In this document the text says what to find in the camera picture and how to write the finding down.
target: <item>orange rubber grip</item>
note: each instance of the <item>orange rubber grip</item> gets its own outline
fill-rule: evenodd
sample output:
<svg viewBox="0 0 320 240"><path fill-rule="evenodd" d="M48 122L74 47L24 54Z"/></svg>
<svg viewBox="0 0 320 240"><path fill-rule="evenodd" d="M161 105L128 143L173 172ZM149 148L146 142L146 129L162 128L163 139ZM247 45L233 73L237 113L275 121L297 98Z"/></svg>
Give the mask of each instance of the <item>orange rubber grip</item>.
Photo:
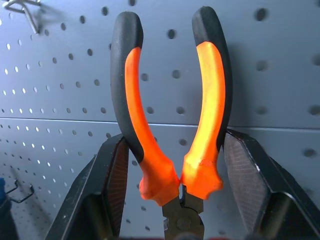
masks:
<svg viewBox="0 0 320 240"><path fill-rule="evenodd" d="M232 75L227 44L218 16L211 7L200 8L192 28L202 76L199 126L184 157L181 183L189 194L208 199L223 187L217 170L232 104Z"/></svg>
<svg viewBox="0 0 320 240"><path fill-rule="evenodd" d="M159 148L140 97L139 60L143 30L138 15L118 15L111 43L111 96L119 128L139 163L141 197L163 206L179 196L180 181L173 162Z"/></svg>

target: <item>gray pegboard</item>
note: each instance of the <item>gray pegboard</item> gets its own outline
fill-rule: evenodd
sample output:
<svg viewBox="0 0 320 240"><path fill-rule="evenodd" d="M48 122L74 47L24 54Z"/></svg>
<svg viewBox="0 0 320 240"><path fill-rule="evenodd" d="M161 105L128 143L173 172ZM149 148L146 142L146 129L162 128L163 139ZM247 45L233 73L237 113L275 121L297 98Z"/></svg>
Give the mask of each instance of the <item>gray pegboard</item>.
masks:
<svg viewBox="0 0 320 240"><path fill-rule="evenodd" d="M43 25L39 35L31 36L25 16L12 13L9 17L9 12L1 9L0 31L5 37L0 39L0 74L2 91L7 93L0 94L2 117L114 122L109 44L116 16L130 10L139 14L144 29L140 73L147 74L148 80L141 81L141 94L145 106L154 109L153 114L147 115L148 120L198 124L201 73L191 17L199 7L208 5L214 7L220 18L233 67L230 124L320 126L319 109L314 115L309 113L312 106L319 105L320 87L320 67L314 61L320 53L320 31L312 27L320 21L320 15L313 0L137 0L134 6L127 0L96 0L89 5L81 0L42 3L42 10L34 9ZM103 7L107 7L107 15L102 14ZM258 21L255 16L261 8L266 9L265 18ZM170 29L175 30L173 39L168 38ZM179 71L178 79L173 78L174 70ZM177 113L178 107L184 108L184 114Z"/></svg>
<svg viewBox="0 0 320 240"><path fill-rule="evenodd" d="M245 127L240 129L257 138L320 207L320 32L313 27L320 21L318 1L41 2L41 9L31 9L42 25L39 35L32 34L25 16L9 16L0 8L0 175L7 189L19 179L23 192L17 197L28 193L29 183L36 193L27 204L12 207L21 239L43 239L76 175L107 136L119 133L111 102L109 44L122 11L134 11L141 18L142 101L145 109L153 108L147 119L178 173L201 111L191 17L199 7L212 6L232 64L230 125ZM265 9L265 18L259 12L257 20L260 9ZM169 30L175 32L173 39L168 38ZM177 113L178 107L184 108L183 114ZM187 145L179 145L179 139ZM222 154L219 171L225 188L205 203L202 219L210 226L205 236L238 238L245 231ZM121 235L161 237L161 209L141 199L136 187L140 179L140 169L130 164Z"/></svg>

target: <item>pliers jaw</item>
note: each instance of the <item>pliers jaw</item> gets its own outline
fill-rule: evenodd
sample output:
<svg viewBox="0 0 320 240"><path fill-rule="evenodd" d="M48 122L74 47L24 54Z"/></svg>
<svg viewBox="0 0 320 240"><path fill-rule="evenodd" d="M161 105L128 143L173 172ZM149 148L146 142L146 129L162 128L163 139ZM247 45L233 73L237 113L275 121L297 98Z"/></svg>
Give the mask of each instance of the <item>pliers jaw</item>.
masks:
<svg viewBox="0 0 320 240"><path fill-rule="evenodd" d="M204 201L187 193L182 186L182 198L178 196L162 206L164 238L173 240L183 233L191 233L203 239L205 226L199 216L204 211Z"/></svg>

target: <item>pliers handle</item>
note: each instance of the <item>pliers handle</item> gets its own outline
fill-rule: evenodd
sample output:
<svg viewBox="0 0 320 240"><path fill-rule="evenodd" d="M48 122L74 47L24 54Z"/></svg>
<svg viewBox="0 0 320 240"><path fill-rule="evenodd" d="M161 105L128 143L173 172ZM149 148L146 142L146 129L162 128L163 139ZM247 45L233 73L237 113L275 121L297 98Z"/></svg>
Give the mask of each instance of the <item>pliers handle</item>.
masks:
<svg viewBox="0 0 320 240"><path fill-rule="evenodd" d="M163 206L187 192L207 199L223 187L217 158L232 104L232 74L227 44L218 16L211 7L192 18L193 35L202 75L199 126L179 180L173 162L159 148L147 122L140 97L139 60L143 29L138 15L122 12L115 21L111 44L111 96L119 128L137 159L143 178L140 193Z"/></svg>

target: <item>pegboard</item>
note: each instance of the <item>pegboard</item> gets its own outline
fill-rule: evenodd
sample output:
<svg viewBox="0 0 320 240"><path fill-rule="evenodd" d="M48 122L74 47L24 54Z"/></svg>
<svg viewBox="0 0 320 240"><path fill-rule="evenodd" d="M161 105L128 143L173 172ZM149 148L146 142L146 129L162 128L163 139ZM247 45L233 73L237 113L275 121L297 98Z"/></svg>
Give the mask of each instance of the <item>pegboard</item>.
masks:
<svg viewBox="0 0 320 240"><path fill-rule="evenodd" d="M41 3L30 8L40 34L22 14L0 8L0 176L7 190L19 180L22 192L12 193L17 198L28 194L29 184L35 189L26 203L12 206L21 239L44 238L77 174L107 138L120 133L111 101L110 43L123 11L141 19L143 106L178 173L202 101L191 18L211 6L232 65L230 125L257 138L320 207L320 32L312 27L320 22L319 1ZM129 161L121 236L162 237L161 208L141 199L141 170L132 155ZM225 186L205 202L205 237L239 238L245 230L223 154L218 165Z"/></svg>

